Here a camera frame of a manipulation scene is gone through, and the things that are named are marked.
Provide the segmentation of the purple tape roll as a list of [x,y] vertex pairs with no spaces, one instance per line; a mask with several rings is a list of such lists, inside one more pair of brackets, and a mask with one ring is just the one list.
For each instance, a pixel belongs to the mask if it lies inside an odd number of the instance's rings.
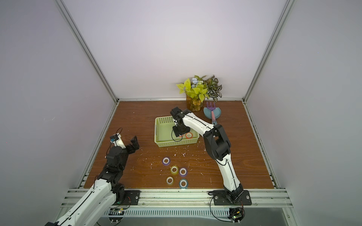
[[187,175],[187,173],[188,173],[188,171],[187,171],[187,169],[185,167],[182,167],[182,168],[179,169],[179,175],[181,177],[185,177]]
[[162,160],[162,164],[164,166],[168,166],[170,164],[170,158],[169,157],[164,157]]

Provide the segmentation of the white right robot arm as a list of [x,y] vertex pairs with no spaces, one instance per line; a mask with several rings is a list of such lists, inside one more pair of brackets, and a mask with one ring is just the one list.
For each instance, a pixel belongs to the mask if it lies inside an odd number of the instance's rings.
[[231,142],[222,125],[208,123],[198,118],[192,111],[188,109],[182,111],[179,107],[172,109],[170,114],[175,123],[173,126],[175,136],[184,135],[193,129],[203,137],[206,152],[216,161],[220,169],[226,198],[230,203],[239,202],[244,189],[233,167]]

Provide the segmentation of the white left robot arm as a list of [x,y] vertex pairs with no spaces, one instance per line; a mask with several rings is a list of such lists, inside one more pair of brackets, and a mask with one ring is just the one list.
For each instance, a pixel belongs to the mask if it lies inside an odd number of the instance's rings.
[[101,173],[87,193],[62,217],[47,226],[93,226],[112,205],[130,205],[124,185],[119,181],[123,176],[130,154],[135,153],[140,145],[134,136],[130,144],[124,145],[120,134],[111,137],[114,145],[106,155],[106,163]]

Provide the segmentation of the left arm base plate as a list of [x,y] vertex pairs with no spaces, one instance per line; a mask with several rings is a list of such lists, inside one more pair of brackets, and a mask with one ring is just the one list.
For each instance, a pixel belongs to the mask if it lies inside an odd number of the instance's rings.
[[136,206],[140,199],[140,190],[124,190],[117,193],[115,205]]

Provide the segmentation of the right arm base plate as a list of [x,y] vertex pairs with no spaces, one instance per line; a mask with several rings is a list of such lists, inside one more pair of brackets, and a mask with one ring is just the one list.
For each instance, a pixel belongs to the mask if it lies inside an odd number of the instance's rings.
[[243,190],[240,194],[229,193],[224,190],[214,190],[209,192],[209,194],[214,198],[213,202],[216,206],[251,206],[252,199],[248,190]]

